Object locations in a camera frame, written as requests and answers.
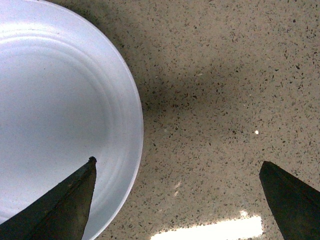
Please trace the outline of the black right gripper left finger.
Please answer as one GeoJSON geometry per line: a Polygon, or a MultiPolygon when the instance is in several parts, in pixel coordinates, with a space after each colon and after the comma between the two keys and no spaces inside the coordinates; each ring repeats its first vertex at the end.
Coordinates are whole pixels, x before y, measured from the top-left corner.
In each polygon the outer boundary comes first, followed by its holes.
{"type": "Polygon", "coordinates": [[[2,240],[80,240],[89,219],[97,160],[86,164],[0,225],[2,240]]]}

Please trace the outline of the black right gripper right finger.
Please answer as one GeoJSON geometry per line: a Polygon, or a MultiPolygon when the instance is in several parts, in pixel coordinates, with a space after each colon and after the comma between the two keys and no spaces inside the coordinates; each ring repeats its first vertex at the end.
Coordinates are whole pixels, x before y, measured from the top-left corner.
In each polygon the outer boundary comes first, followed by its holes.
{"type": "Polygon", "coordinates": [[[285,240],[320,238],[320,192],[270,161],[259,179],[268,206],[285,240]]]}

